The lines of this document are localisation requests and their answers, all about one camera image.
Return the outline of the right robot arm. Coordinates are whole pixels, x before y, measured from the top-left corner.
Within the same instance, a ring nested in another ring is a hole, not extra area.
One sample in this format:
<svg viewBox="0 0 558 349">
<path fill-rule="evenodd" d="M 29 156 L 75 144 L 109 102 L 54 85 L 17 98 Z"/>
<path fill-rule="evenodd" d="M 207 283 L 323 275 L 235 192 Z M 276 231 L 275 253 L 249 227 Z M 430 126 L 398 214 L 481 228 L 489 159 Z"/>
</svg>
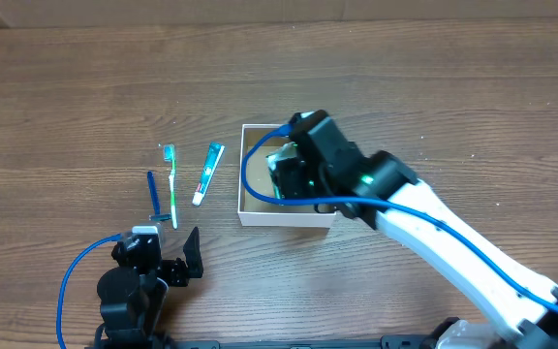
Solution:
<svg viewBox="0 0 558 349">
<path fill-rule="evenodd" d="M 422 348 L 558 348 L 558 285 L 492 244 L 448 208 L 409 166 L 363 154 L 325 111 L 296 113 L 269 134 L 281 206 L 331 206 L 410 248 L 484 315 L 448 319 Z"/>
</svg>

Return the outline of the teal toothpaste tube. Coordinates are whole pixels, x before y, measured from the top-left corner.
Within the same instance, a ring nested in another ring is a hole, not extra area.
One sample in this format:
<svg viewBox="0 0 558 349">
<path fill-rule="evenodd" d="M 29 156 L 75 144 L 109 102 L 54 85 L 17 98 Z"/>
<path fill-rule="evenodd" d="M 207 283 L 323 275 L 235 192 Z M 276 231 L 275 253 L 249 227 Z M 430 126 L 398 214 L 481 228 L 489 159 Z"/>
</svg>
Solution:
<svg viewBox="0 0 558 349">
<path fill-rule="evenodd" d="M 225 146 L 220 143 L 210 143 L 206 158 L 202 167 L 201 177 L 194 193 L 192 204 L 199 206 L 207 192 L 211 179 L 218 167 L 218 164 L 225 152 Z"/>
</svg>

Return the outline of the green white toothbrush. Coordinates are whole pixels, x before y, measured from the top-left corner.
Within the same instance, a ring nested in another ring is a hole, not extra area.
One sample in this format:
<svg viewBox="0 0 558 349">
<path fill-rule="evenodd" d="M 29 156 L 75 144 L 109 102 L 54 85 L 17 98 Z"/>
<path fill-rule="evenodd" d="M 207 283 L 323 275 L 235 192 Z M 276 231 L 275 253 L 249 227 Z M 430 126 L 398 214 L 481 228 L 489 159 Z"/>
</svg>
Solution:
<svg viewBox="0 0 558 349">
<path fill-rule="evenodd" d="M 176 175 L 176 157 L 175 146 L 166 144 L 163 148 L 164 160 L 170 163 L 170 174 L 168 176 L 170 186 L 170 217 L 172 227 L 178 228 L 177 211 L 176 211 L 176 195 L 175 195 L 175 175 Z"/>
</svg>

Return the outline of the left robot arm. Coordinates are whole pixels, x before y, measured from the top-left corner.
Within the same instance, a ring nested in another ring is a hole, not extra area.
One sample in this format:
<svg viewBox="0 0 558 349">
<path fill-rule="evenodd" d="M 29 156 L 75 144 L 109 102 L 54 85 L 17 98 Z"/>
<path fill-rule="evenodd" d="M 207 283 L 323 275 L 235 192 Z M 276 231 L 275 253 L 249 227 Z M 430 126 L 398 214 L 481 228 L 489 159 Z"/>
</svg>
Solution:
<svg viewBox="0 0 558 349">
<path fill-rule="evenodd" d="M 183 245 L 185 258 L 162 257 L 160 224 L 137 225 L 116 240 L 111 257 L 117 267 L 97 284 L 103 324 L 96 348 L 174 348 L 175 341 L 156 326 L 171 287 L 186 287 L 203 275 L 200 232 L 194 228 Z"/>
</svg>

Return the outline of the blue disposable razor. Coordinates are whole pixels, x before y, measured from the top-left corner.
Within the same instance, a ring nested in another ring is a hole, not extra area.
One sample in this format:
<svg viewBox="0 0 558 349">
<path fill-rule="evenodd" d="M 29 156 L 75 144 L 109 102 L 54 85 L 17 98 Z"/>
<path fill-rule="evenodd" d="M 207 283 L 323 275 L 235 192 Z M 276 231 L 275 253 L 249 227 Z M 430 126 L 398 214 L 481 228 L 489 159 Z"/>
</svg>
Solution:
<svg viewBox="0 0 558 349">
<path fill-rule="evenodd" d="M 159 200 L 158 191 L 157 191 L 153 173 L 147 172 L 146 179 L 147 179 L 148 191 L 150 194 L 150 199 L 153 207 L 153 213 L 149 216 L 149 220 L 155 222 L 164 222 L 164 221 L 171 220 L 170 213 L 161 212 L 160 200 Z"/>
</svg>

